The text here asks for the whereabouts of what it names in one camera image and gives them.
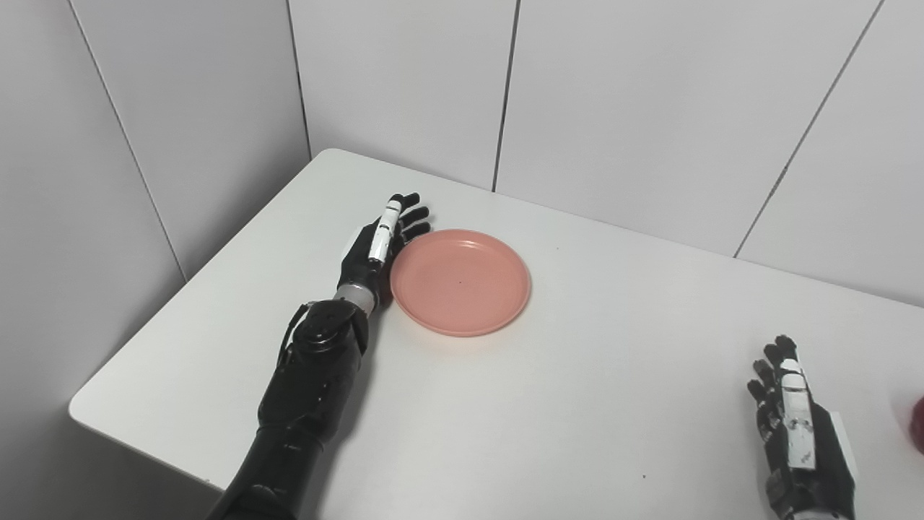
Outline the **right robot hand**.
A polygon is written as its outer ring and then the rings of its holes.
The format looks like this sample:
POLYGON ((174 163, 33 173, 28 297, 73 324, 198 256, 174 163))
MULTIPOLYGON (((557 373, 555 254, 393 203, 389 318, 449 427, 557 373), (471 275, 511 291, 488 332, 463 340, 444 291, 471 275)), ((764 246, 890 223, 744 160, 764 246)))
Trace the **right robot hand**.
POLYGON ((855 478, 831 412, 816 402, 798 345, 766 344, 746 388, 755 402, 769 477, 765 494, 779 519, 855 519, 855 478))

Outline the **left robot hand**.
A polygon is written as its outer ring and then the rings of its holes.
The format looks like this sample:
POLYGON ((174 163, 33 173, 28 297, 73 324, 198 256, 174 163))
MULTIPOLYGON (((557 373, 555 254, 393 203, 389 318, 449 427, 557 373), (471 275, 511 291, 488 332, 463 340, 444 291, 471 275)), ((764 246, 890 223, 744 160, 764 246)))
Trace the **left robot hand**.
POLYGON ((432 230, 430 208, 416 192, 394 194, 383 213, 361 228, 341 263, 334 299, 348 300, 366 316, 390 294, 390 273, 397 254, 432 230))

